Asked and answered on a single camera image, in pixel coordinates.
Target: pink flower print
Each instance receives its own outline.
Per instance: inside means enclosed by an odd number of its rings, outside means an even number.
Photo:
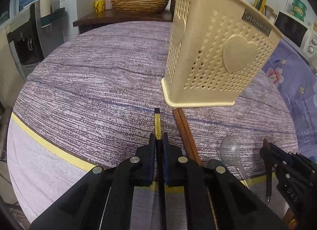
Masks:
[[[281,84],[284,82],[284,77],[282,76],[283,69],[281,68],[276,68],[275,70],[273,68],[269,68],[266,72],[266,75],[268,78],[271,79],[273,84],[278,87],[278,84]]]

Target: metal screw head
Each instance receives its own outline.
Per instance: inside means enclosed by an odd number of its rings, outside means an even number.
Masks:
[[[94,173],[94,174],[99,174],[99,173],[101,173],[101,171],[102,171],[102,168],[101,168],[101,167],[94,167],[94,168],[93,168],[93,173]]]
[[[216,167],[216,171],[220,174],[223,174],[224,172],[226,172],[226,169],[222,166],[218,166]]]
[[[131,163],[138,163],[140,161],[140,158],[139,157],[132,157],[130,158],[130,162]]]
[[[179,161],[180,163],[186,163],[186,162],[188,161],[188,158],[186,158],[186,157],[179,157],[179,158],[178,158],[178,161]]]

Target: microwave oven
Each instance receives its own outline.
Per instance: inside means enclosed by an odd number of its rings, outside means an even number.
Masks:
[[[280,11],[274,25],[296,46],[309,60],[317,57],[317,33],[304,25],[293,15]]]

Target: wicker basket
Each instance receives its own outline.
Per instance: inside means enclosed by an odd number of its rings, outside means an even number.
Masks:
[[[112,7],[121,12],[153,13],[164,10],[169,0],[111,0]]]
[[[234,105],[282,36],[243,0],[176,0],[162,79],[166,103]]]

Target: heart-shaped emboss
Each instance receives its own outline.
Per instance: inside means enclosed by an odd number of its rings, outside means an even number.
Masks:
[[[172,40],[174,47],[177,46],[183,39],[185,33],[185,21],[183,18],[174,16],[173,29],[172,29]]]
[[[233,73],[251,64],[259,54],[256,42],[241,35],[232,35],[223,47],[223,63],[229,73]]]

